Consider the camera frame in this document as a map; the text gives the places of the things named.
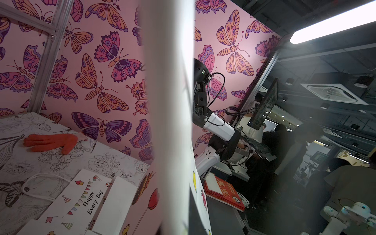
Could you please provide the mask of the white party paper bag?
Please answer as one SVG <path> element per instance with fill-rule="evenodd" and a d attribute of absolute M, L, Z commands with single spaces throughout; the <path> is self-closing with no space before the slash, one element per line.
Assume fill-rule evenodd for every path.
<path fill-rule="evenodd" d="M 36 220 L 20 235 L 117 235 L 137 187 L 82 169 Z"/>

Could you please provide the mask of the white desktop robot arm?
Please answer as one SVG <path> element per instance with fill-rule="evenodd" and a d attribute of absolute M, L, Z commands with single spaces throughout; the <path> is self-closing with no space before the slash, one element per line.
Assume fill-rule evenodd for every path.
<path fill-rule="evenodd" d="M 355 202 L 352 206 L 342 206 L 340 210 L 325 205 L 320 210 L 329 223 L 319 235 L 340 235 L 351 226 L 364 225 L 368 235 L 376 234 L 376 211 L 363 202 Z"/>

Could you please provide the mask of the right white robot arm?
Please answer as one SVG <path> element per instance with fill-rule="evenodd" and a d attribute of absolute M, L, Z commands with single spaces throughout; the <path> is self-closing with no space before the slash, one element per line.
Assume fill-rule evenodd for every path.
<path fill-rule="evenodd" d="M 210 78 L 208 68 L 194 59 L 193 123 L 212 134 L 208 147 L 195 160 L 199 176 L 206 174 L 215 164 L 231 159 L 236 150 L 239 150 L 238 143 L 241 138 L 238 129 L 227 124 L 222 117 L 209 109 L 206 86 Z"/>

